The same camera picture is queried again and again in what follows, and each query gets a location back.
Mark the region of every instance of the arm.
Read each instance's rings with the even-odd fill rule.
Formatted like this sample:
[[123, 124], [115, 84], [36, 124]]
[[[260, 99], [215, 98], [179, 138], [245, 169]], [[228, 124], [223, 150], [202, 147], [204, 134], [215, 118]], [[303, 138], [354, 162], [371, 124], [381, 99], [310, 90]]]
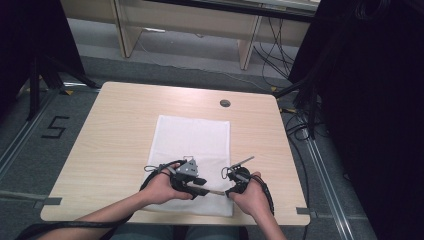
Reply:
[[[188, 200], [191, 197], [188, 193], [175, 191], [167, 175], [158, 174], [142, 191], [81, 217], [77, 221], [115, 222], [150, 204], [162, 204], [171, 199]], [[51, 231], [40, 239], [99, 239], [109, 230], [110, 228], [62, 228]]]
[[240, 209], [253, 217], [268, 240], [286, 240], [284, 233], [269, 209], [268, 200], [258, 182], [251, 180], [243, 194], [230, 193], [230, 198]]

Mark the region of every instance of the white paper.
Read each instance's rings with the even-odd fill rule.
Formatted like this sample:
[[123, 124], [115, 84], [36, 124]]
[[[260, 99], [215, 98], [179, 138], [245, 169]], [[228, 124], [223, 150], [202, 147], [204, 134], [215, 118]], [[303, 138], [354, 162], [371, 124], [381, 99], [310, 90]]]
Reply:
[[[232, 184], [222, 179], [221, 170], [230, 166], [230, 122], [159, 116], [148, 165], [193, 156], [199, 177], [207, 180], [203, 188], [225, 191]], [[150, 211], [180, 212], [207, 216], [232, 216], [233, 203], [226, 196], [207, 194], [194, 200], [171, 200], [144, 208]]]

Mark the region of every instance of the round hole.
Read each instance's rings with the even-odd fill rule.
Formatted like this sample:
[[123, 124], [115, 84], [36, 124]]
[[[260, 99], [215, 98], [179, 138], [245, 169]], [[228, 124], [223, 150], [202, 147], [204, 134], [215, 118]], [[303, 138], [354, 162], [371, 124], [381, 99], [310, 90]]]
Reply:
[[223, 107], [229, 107], [231, 105], [230, 101], [226, 100], [226, 99], [222, 99], [219, 104], [221, 104], [221, 106]]

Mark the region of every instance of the floor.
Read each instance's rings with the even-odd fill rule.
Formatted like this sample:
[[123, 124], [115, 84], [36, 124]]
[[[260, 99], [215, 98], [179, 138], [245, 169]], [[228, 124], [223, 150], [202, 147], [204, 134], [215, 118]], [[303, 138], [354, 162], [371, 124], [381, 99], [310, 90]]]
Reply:
[[[73, 19], [69, 19], [69, 24], [87, 75], [98, 82], [115, 80], [114, 78], [136, 82], [137, 78], [144, 78], [156, 84], [168, 84], [161, 75], [162, 71], [168, 71], [167, 76], [175, 75], [177, 80], [179, 78], [183, 82], [181, 83], [183, 86], [184, 84], [194, 87], [207, 85], [215, 89], [271, 93], [275, 88], [281, 89], [290, 85], [290, 82], [278, 72], [268, 65], [264, 65], [264, 61], [255, 52], [252, 54], [248, 69], [241, 70], [237, 42], [233, 39], [168, 31], [145, 31], [131, 57], [124, 59], [121, 57], [114, 25]], [[265, 52], [278, 54], [272, 44], [262, 44], [265, 52], [260, 50], [259, 43], [256, 43], [255, 46], [262, 54]], [[295, 59], [297, 48], [286, 46], [284, 50]], [[140, 71], [139, 68], [146, 64], [149, 65], [149, 70]], [[283, 69], [281, 62], [276, 61], [276, 64]], [[202, 82], [202, 76], [208, 79], [207, 82]], [[0, 217], [0, 226], [6, 226], [0, 228], [1, 239], [13, 239], [17, 233], [23, 230], [24, 226], [40, 222], [38, 215], [40, 209], [36, 207], [37, 198], [42, 199], [49, 194], [72, 147], [72, 144], [69, 143], [75, 141], [90, 106], [97, 96], [95, 92], [81, 89], [74, 92], [75, 98], [63, 95], [55, 96], [40, 123], [31, 132], [27, 143], [20, 150], [15, 163], [9, 167], [4, 176], [0, 176], [0, 201], [3, 213], [3, 217]], [[44, 99], [49, 97], [49, 92], [42, 94]], [[295, 95], [294, 92], [280, 100], [278, 102], [280, 108], [293, 108], [291, 100]], [[28, 93], [24, 91], [10, 115], [6, 119], [2, 119], [1, 152], [7, 151], [11, 139], [24, 126], [23, 119], [27, 114], [27, 108]], [[45, 129], [54, 116], [71, 116], [72, 118], [72, 124], [69, 123], [66, 129], [67, 134], [64, 134], [63, 138], [57, 140], [54, 145], [55, 149], [58, 148], [60, 151], [52, 151], [51, 145], [49, 145], [51, 142], [39, 138], [49, 134]], [[296, 130], [296, 126], [299, 124], [296, 117], [290, 113], [282, 113], [286, 130], [293, 127]], [[340, 208], [346, 215], [348, 229], [351, 231], [347, 238], [341, 234], [342, 231], [335, 221], [337, 218], [328, 202], [327, 192], [323, 188], [325, 183], [317, 171], [316, 163], [309, 154], [308, 145], [301, 139], [302, 131], [288, 133], [292, 133], [290, 136], [293, 140], [291, 145], [293, 157], [305, 199], [309, 202], [313, 216], [311, 224], [307, 228], [283, 226], [282, 229], [288, 238], [376, 239], [352, 186], [343, 175], [343, 166], [338, 159], [331, 138], [326, 132], [325, 125], [316, 128], [316, 144], [322, 156], [322, 162], [326, 166], [330, 185], [335, 191]], [[46, 165], [55, 170], [46, 174], [46, 167], [43, 167]], [[30, 172], [30, 174], [21, 176], [19, 174], [21, 172]], [[14, 193], [14, 195], [7, 197], [7, 193]], [[13, 216], [16, 211], [21, 213], [19, 217]], [[250, 239], [263, 239], [263, 235], [257, 228], [249, 226], [248, 231]]]

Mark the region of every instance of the gray carpet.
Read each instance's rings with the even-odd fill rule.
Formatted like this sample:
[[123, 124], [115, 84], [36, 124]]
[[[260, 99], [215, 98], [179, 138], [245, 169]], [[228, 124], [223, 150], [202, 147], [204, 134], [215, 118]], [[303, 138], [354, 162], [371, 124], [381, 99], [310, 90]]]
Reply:
[[[217, 73], [198, 70], [183, 70], [172, 67], [161, 67], [152, 64], [133, 63], [116, 60], [83, 57], [87, 76], [98, 83], [106, 80], [132, 83], [147, 83], [168, 86], [206, 88], [254, 93], [270, 93], [270, 85], [260, 76], [231, 75], [233, 78]], [[62, 75], [65, 81], [75, 81], [67, 75]], [[279, 79], [268, 79], [273, 84], [284, 82]], [[28, 139], [24, 148], [13, 164], [0, 179], [0, 191], [48, 195], [60, 170], [75, 142], [78, 133], [90, 111], [97, 93], [86, 91], [87, 88], [74, 88], [73, 94], [57, 95], [48, 106], [40, 123]], [[292, 107], [294, 94], [280, 99], [280, 107]], [[2, 119], [0, 128], [0, 150], [5, 151], [11, 139], [24, 124], [28, 109], [28, 93], [25, 92], [11, 108], [10, 114]], [[66, 116], [69, 119], [58, 119], [57, 125], [66, 128], [58, 139], [43, 138], [43, 135], [55, 135], [57, 130], [49, 130], [48, 126], [55, 116]], [[286, 123], [291, 114], [282, 114]], [[325, 126], [319, 126], [317, 131], [326, 135]], [[332, 218], [327, 200], [322, 190], [316, 169], [310, 159], [306, 144], [293, 139], [303, 158], [309, 192], [306, 192], [305, 174], [300, 157], [292, 146], [292, 153], [299, 173], [299, 178], [306, 195], [309, 195], [310, 208], [318, 215], [312, 218], [308, 226], [306, 239], [340, 239], [339, 232]], [[343, 167], [334, 150], [331, 139], [317, 135], [317, 143], [328, 167], [331, 180], [340, 198], [342, 206], [348, 215], [355, 239], [376, 239], [366, 216], [357, 200], [349, 181], [343, 177]], [[19, 232], [33, 223], [41, 222], [40, 209], [34, 208], [35, 200], [19, 200], [0, 198], [0, 239], [14, 239]], [[283, 226], [283, 231], [289, 239], [302, 239], [304, 227]], [[264, 239], [255, 226], [248, 227], [250, 239]]]

